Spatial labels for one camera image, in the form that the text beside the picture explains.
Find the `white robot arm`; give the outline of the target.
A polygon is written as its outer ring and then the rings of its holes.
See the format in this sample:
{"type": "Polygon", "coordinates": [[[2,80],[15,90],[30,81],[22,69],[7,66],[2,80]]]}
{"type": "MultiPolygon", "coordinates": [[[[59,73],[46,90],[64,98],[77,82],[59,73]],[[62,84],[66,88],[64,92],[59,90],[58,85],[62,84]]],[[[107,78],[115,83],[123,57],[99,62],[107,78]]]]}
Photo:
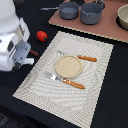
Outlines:
{"type": "Polygon", "coordinates": [[[9,72],[34,63],[28,58],[31,45],[29,29],[15,13],[13,0],[0,0],[0,71],[9,72]]]}

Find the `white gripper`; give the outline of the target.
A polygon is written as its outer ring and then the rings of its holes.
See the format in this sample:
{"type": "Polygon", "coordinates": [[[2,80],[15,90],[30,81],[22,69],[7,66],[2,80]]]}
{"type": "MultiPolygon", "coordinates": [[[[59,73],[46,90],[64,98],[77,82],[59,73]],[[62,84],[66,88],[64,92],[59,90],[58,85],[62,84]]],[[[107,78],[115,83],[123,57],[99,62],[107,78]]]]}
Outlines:
{"type": "Polygon", "coordinates": [[[27,58],[31,45],[27,42],[30,36],[23,19],[19,26],[0,25],[0,70],[11,71],[22,65],[33,65],[34,58],[27,58]]]}

